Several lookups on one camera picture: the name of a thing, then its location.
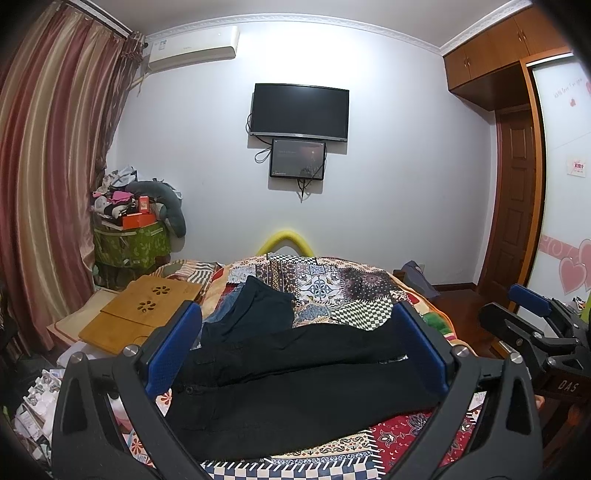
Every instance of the blue pad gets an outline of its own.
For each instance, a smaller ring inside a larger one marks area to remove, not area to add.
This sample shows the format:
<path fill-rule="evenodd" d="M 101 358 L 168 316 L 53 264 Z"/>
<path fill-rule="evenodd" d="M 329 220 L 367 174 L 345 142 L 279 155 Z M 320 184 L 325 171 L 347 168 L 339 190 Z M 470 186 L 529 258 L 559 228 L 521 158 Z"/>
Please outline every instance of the blue pad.
<path fill-rule="evenodd" d="M 521 285 L 513 285 L 509 289 L 508 297 L 510 301 L 514 301 L 538 317 L 549 317 L 552 312 L 547 299 Z"/>
<path fill-rule="evenodd" d="M 201 331 L 201 307 L 192 303 L 154 354 L 148 366 L 146 393 L 153 400 L 167 392 Z"/>
<path fill-rule="evenodd" d="M 443 398 L 449 392 L 446 366 L 437 350 L 416 324 L 423 319 L 418 314 L 416 316 L 415 321 L 400 302 L 392 308 L 392 319 L 395 320 L 398 337 L 401 344 L 406 347 L 408 358 L 415 365 L 426 389 Z"/>

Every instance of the baseboard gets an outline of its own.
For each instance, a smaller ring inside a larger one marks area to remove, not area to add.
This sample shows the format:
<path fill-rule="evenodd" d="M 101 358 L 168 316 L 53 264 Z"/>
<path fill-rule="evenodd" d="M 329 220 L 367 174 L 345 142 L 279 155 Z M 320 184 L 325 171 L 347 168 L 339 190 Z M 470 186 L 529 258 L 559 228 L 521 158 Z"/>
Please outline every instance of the baseboard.
<path fill-rule="evenodd" d="M 437 291 L 453 291 L 453 290 L 476 290 L 475 283 L 444 283 L 442 285 L 434 285 L 433 288 Z"/>

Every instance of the door panel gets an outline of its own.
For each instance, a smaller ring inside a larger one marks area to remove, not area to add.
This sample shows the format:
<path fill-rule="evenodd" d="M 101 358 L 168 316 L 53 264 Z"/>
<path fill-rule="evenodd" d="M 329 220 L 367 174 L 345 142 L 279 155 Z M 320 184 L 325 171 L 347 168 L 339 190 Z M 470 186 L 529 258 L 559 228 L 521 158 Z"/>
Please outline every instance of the door panel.
<path fill-rule="evenodd" d="M 514 18 L 507 18 L 488 31 L 501 67 L 515 63 L 530 54 Z"/>
<path fill-rule="evenodd" d="M 534 210 L 535 151 L 531 111 L 497 117 L 499 182 L 495 218 L 478 292 L 509 305 L 507 291 L 519 279 Z"/>
<path fill-rule="evenodd" d="M 530 55 L 565 47 L 566 41 L 537 7 L 527 8 L 515 16 Z"/>
<path fill-rule="evenodd" d="M 468 70 L 464 47 L 452 51 L 443 60 L 447 72 L 447 85 L 450 90 L 470 81 L 470 70 Z"/>
<path fill-rule="evenodd" d="M 470 78 L 475 79 L 501 67 L 488 32 L 477 35 L 464 45 Z"/>

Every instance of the ceiling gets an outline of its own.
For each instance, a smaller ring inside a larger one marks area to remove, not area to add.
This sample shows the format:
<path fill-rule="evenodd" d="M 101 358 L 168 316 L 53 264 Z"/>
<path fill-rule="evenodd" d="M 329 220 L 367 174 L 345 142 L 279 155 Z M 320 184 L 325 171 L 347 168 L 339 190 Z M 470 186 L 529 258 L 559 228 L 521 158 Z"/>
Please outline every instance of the ceiling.
<path fill-rule="evenodd" d="M 242 14 L 311 14 L 389 28 L 436 47 L 507 0 L 94 0 L 146 35 L 179 25 Z"/>

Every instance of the patchwork quilt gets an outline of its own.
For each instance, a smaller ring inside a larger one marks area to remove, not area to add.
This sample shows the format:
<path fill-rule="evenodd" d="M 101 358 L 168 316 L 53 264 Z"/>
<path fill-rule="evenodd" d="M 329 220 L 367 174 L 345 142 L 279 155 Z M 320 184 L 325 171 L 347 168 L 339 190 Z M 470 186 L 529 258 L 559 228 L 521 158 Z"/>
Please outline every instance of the patchwork quilt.
<path fill-rule="evenodd" d="M 213 313 L 223 297 L 253 275 L 276 290 L 294 295 L 294 324 L 342 323 L 365 330 L 382 325 L 399 301 L 410 302 L 429 325 L 437 328 L 451 344 L 458 340 L 449 318 L 425 298 L 385 270 L 339 258 L 291 257 L 267 254 L 225 267 L 194 261 L 178 261 L 176 268 L 162 267 L 156 274 L 183 268 L 183 280 L 206 283 L 202 298 L 203 316 Z M 157 398 L 164 415 L 171 392 Z M 442 465 L 460 458 L 484 402 L 485 393 L 475 394 L 455 441 Z M 215 480 L 311 479 L 369 480 L 382 478 L 404 454 L 430 417 L 430 411 L 401 415 L 354 435 L 301 452 L 242 462 L 204 462 Z M 133 456 L 153 466 L 140 439 L 132 430 L 126 435 Z"/>

